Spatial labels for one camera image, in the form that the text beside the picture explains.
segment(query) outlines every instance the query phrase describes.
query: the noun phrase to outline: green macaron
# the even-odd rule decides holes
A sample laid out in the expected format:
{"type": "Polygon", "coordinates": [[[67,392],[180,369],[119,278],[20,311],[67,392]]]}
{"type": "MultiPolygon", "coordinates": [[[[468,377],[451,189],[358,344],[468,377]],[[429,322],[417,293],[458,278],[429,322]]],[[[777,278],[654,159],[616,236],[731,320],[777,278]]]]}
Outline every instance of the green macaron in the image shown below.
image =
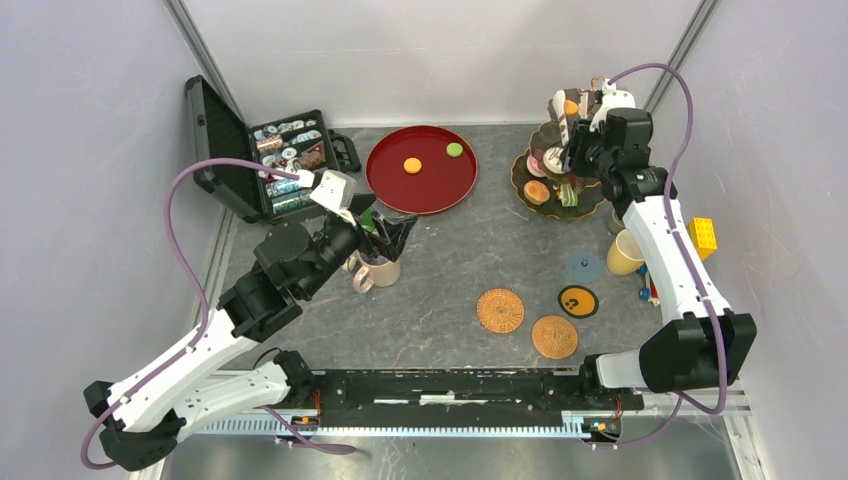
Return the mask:
{"type": "Polygon", "coordinates": [[[458,157],[462,155],[462,145],[458,143],[449,143],[448,144],[448,155],[451,157],[458,157]]]}

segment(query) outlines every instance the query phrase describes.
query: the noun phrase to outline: cup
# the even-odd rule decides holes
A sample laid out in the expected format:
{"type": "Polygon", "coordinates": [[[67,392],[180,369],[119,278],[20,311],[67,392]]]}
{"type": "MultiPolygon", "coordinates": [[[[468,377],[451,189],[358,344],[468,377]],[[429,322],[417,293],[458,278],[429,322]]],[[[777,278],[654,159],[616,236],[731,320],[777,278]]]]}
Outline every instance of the cup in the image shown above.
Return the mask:
{"type": "Polygon", "coordinates": [[[622,230],[607,253],[607,268],[616,275],[633,273],[645,263],[642,250],[629,230],[622,230]]]}
{"type": "Polygon", "coordinates": [[[607,230],[609,230],[613,235],[618,235],[622,230],[624,230],[624,222],[618,218],[618,215],[615,213],[615,209],[612,210],[612,214],[609,216],[609,219],[607,219],[607,230]]]}
{"type": "Polygon", "coordinates": [[[348,258],[345,270],[354,271],[357,264],[361,266],[353,274],[353,289],[358,293],[367,293],[372,287],[389,287],[400,278],[400,259],[390,262],[385,257],[377,257],[366,261],[356,252],[348,258]]]}

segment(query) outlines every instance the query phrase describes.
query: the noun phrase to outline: white wall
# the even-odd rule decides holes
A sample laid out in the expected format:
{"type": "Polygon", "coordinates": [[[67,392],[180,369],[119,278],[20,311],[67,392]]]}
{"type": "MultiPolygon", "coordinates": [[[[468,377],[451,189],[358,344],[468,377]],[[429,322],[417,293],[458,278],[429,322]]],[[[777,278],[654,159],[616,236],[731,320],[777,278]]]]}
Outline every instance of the white wall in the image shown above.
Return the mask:
{"type": "MultiPolygon", "coordinates": [[[[845,2],[722,2],[683,68],[695,134],[676,183],[686,213],[715,222],[710,274],[759,327],[742,376],[778,479],[848,470],[846,44],[845,2]]],[[[658,163],[684,118],[675,87],[658,163]]]]}
{"type": "MultiPolygon", "coordinates": [[[[0,478],[126,478],[80,464],[82,391],[188,327],[194,295],[161,216],[190,162],[183,84],[199,68],[150,0],[4,2],[0,59],[0,478]]],[[[194,185],[178,195],[194,266],[219,212],[194,185]]]]}
{"type": "Polygon", "coordinates": [[[249,123],[363,126],[539,121],[559,88],[665,61],[698,1],[185,3],[249,123]]]}

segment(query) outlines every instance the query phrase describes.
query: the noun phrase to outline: open case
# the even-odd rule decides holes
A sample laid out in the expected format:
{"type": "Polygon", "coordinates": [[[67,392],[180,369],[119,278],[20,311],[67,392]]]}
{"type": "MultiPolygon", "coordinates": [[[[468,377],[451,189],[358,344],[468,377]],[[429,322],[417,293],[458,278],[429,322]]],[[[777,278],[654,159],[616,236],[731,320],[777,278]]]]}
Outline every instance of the open case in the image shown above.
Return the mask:
{"type": "MultiPolygon", "coordinates": [[[[198,162],[225,157],[262,163],[263,158],[271,155],[275,155],[278,161],[294,162],[306,152],[319,152],[323,154],[324,160],[319,168],[341,172],[358,171],[361,168],[353,142],[328,129],[320,110],[248,127],[202,76],[190,78],[186,82],[185,91],[191,124],[189,131],[198,162]],[[282,131],[278,127],[283,125],[288,128],[291,125],[303,126],[282,131]],[[258,146],[259,142],[272,137],[279,137],[279,145],[273,145],[277,148],[269,148],[267,143],[258,146]],[[291,153],[291,149],[296,150],[296,156],[282,158],[285,149],[289,149],[287,153],[291,153]]],[[[323,213],[322,208],[305,195],[298,197],[298,192],[287,192],[272,199],[266,187],[273,181],[246,168],[224,165],[209,167],[195,172],[194,181],[248,223],[299,222],[323,213]],[[280,200],[287,197],[294,197],[294,201],[285,205],[286,209],[283,210],[280,200]]]]}

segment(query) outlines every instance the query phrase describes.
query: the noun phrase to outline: red tray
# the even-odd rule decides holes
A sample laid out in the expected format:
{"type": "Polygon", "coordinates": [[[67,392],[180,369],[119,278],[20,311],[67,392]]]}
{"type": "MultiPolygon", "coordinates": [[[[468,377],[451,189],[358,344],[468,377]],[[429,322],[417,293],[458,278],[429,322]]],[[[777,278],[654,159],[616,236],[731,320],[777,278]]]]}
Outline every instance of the red tray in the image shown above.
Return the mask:
{"type": "Polygon", "coordinates": [[[365,165],[371,191],[387,207],[404,213],[432,215],[465,198],[477,180],[477,158],[459,135],[439,127],[408,127],[380,141],[365,165]],[[462,145],[462,154],[447,154],[449,143],[462,145]],[[421,171],[406,173],[403,162],[421,160],[421,171]]]}

